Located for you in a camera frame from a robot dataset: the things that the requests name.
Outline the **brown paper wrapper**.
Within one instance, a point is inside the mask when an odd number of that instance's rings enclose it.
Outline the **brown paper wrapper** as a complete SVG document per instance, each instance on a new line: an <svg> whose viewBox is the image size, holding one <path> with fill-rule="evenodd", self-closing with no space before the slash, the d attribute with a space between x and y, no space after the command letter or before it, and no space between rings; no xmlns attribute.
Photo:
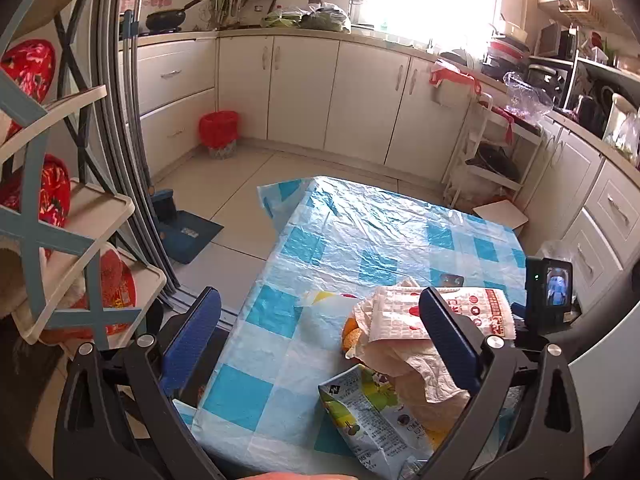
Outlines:
<svg viewBox="0 0 640 480"><path fill-rule="evenodd" d="M385 375L401 403L432 434L446 434L469 401L469 393L456 386L430 340L370 342L362 333L345 358Z"/></svg>

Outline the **green printed snack packet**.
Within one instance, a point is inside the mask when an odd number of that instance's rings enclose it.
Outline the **green printed snack packet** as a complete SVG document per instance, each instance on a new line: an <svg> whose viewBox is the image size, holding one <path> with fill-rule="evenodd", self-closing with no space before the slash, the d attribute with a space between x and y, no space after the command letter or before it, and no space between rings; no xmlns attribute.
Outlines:
<svg viewBox="0 0 640 480"><path fill-rule="evenodd" d="M368 471L382 479L419 477L433 447L385 375L357 364L318 390L333 425Z"/></svg>

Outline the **red white paper food bag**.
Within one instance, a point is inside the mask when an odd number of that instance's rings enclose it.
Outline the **red white paper food bag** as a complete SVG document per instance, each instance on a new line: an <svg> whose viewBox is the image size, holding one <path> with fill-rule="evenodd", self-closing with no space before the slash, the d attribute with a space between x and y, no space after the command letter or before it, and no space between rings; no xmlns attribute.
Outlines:
<svg viewBox="0 0 640 480"><path fill-rule="evenodd" d="M352 316L370 341L429 340L420 318L423 287L412 278L392 286L380 286L352 309ZM469 318L485 335L514 339L515 323L506 294L501 289L437 287L449 310Z"/></svg>

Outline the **large orange peel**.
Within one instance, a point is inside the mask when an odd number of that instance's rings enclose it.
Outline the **large orange peel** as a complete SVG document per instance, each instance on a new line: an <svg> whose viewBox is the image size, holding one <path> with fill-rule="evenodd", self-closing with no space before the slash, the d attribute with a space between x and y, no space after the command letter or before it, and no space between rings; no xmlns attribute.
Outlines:
<svg viewBox="0 0 640 480"><path fill-rule="evenodd" d="M346 320L342 331L342 352L347 354L350 350L355 348L361 335L362 330L359 327L356 318L350 316Z"/></svg>

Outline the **red lined trash basket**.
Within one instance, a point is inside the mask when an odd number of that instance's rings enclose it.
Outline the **red lined trash basket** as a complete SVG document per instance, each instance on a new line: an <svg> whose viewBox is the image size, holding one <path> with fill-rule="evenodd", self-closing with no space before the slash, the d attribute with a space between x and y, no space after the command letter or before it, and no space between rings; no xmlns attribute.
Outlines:
<svg viewBox="0 0 640 480"><path fill-rule="evenodd" d="M215 158L233 155L239 139L240 115L233 110L220 110L203 115L198 121L201 144Z"/></svg>

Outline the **blue checkered plastic tablecloth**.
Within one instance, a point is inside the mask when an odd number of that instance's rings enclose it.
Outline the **blue checkered plastic tablecloth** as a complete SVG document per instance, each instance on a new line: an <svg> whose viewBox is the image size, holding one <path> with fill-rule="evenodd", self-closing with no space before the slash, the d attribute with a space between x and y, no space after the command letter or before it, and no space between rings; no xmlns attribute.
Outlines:
<svg viewBox="0 0 640 480"><path fill-rule="evenodd" d="M263 186L276 246L221 350L191 430L230 476L368 472L320 402L322 382L348 367L341 333L352 305L414 278L525 292L514 232L382 188L329 177Z"/></svg>

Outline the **silver blister pack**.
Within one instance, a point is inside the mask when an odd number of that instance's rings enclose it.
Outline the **silver blister pack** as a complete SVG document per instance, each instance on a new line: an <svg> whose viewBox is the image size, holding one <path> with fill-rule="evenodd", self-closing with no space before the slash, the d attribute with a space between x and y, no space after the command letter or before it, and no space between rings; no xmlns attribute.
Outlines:
<svg viewBox="0 0 640 480"><path fill-rule="evenodd" d="M464 277L457 274L442 273L439 275L437 287L460 288L464 286Z"/></svg>

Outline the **open bottom drawer with bags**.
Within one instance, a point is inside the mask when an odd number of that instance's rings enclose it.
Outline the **open bottom drawer with bags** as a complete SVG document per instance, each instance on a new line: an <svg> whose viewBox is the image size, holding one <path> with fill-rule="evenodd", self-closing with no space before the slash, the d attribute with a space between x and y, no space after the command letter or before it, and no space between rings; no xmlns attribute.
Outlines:
<svg viewBox="0 0 640 480"><path fill-rule="evenodd" d="M565 240L545 240L537 250L537 258L548 258L560 261L573 261L573 252Z"/></svg>

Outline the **small white step stool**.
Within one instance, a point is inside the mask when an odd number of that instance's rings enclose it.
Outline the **small white step stool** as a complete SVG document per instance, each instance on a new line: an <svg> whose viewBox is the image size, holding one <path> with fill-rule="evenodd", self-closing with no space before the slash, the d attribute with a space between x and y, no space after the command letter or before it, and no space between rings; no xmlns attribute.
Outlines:
<svg viewBox="0 0 640 480"><path fill-rule="evenodd" d="M486 204L473 208L474 214L483 220L494 222L509 228L516 234L521 232L528 218L510 200L499 200L498 202Z"/></svg>

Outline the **white narrow storage trolley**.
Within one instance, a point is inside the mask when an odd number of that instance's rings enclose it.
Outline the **white narrow storage trolley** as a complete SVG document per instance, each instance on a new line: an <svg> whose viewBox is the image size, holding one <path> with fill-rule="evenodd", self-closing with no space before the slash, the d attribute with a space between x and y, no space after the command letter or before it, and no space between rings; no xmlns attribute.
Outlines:
<svg viewBox="0 0 640 480"><path fill-rule="evenodd" d="M515 200L544 140L541 126L510 114L486 92L474 96L444 177L449 208Z"/></svg>

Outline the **dark wok on trolley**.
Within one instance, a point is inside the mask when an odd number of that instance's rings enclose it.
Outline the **dark wok on trolley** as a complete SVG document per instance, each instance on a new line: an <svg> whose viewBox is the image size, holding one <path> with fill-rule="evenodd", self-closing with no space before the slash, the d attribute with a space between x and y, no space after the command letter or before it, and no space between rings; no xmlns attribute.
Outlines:
<svg viewBox="0 0 640 480"><path fill-rule="evenodd" d="M501 174L512 181L521 180L520 170L501 146L483 142L478 147L475 158L480 162L480 166L489 171Z"/></svg>

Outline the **white bag on counter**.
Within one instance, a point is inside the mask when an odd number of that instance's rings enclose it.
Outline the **white bag on counter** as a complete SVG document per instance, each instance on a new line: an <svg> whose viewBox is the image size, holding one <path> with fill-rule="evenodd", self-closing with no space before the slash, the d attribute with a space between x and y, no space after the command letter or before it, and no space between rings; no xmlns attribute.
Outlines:
<svg viewBox="0 0 640 480"><path fill-rule="evenodd" d="M639 111L626 98L614 93L603 141L636 168L639 167L639 131Z"/></svg>

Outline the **clear plastic bag on trolley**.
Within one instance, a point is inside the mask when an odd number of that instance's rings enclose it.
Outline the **clear plastic bag on trolley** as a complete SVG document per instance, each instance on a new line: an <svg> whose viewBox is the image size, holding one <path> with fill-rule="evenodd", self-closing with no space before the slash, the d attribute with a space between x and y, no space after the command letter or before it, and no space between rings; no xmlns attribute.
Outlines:
<svg viewBox="0 0 640 480"><path fill-rule="evenodd" d="M511 115L532 125L538 125L552 112L552 99L544 90L524 81L520 73L511 70L503 75L502 80L506 85L508 99L504 109Z"/></svg>

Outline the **red bag on cabinet hanger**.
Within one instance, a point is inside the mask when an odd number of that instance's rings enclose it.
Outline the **red bag on cabinet hanger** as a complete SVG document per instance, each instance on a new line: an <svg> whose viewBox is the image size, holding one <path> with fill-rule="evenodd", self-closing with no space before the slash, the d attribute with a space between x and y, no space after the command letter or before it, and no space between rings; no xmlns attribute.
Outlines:
<svg viewBox="0 0 640 480"><path fill-rule="evenodd" d="M476 96L482 93L482 84L473 75L462 72L452 63L439 60L431 68L430 84L438 88L444 81L468 86Z"/></svg>

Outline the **black frying pan on stove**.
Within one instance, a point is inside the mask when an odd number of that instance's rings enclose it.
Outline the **black frying pan on stove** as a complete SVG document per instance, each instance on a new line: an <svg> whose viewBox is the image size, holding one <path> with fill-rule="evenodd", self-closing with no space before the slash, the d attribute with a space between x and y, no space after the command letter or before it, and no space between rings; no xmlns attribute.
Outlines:
<svg viewBox="0 0 640 480"><path fill-rule="evenodd" d="M145 19L145 27L149 32L166 32L166 30L179 28L186 19L186 11L197 6L202 1L192 0L179 9L151 13Z"/></svg>

